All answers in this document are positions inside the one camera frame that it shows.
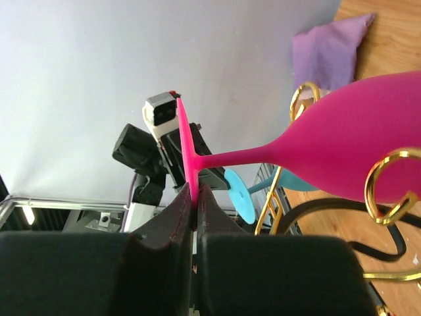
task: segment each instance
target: purple bag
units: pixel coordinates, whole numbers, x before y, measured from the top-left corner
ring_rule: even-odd
[[[294,89],[310,80],[332,91],[354,81],[357,47],[374,18],[347,18],[294,36]]]

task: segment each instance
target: white wall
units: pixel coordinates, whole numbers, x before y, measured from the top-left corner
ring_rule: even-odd
[[[169,89],[182,93],[212,152],[274,139],[289,120],[292,36],[330,21],[338,5],[1,0],[0,173],[9,191],[126,201],[132,172],[111,158],[114,143],[127,122],[145,129],[144,100]],[[257,166],[235,169],[251,184]],[[217,196],[229,205],[226,192]]]

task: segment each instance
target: wire dish rack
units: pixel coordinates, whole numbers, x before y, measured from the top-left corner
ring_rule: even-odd
[[[263,163],[260,165],[259,170],[257,171],[255,181],[253,182],[253,185],[258,184],[259,182],[262,182],[263,180],[266,180],[269,178],[269,176],[272,174],[273,170],[276,168],[275,165],[269,164],[269,163]],[[270,187],[267,187],[261,191],[256,192],[252,195],[252,200],[256,208],[256,216],[257,218],[260,216],[260,213],[262,212],[262,208],[264,206],[264,203],[266,201],[266,197],[268,195],[268,192],[270,190]],[[291,210],[291,205],[288,202],[288,198],[286,196],[286,193],[283,188],[277,187],[275,194],[279,197],[282,208],[283,208],[283,214],[288,213]],[[270,215],[270,212],[268,212],[265,221],[264,221],[264,227],[270,228],[272,226],[272,216]],[[295,223],[290,229],[289,233],[292,235],[301,235],[301,230],[299,228],[299,225]]]

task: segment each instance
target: wooden table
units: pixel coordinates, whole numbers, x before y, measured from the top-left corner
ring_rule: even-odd
[[[421,70],[421,0],[342,0],[336,20],[366,13],[376,13],[376,19],[359,47],[355,78]],[[329,197],[321,191],[289,190],[287,196],[292,206]],[[412,212],[421,215],[421,203]],[[299,225],[304,234],[328,234],[396,252],[386,228],[374,224],[368,214],[361,212],[319,212],[304,217]],[[421,261],[421,232],[407,224],[399,223],[398,227],[407,241],[407,254],[397,263],[383,263],[358,254],[365,270],[411,269],[415,259]],[[375,282],[374,285],[398,316],[421,315],[421,289],[415,283]]]

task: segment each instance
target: light fixture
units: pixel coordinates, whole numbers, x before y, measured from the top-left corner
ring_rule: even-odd
[[[32,225],[35,221],[35,215],[34,215],[34,212],[32,211],[32,208],[29,205],[23,205],[22,210],[25,214],[28,224]]]

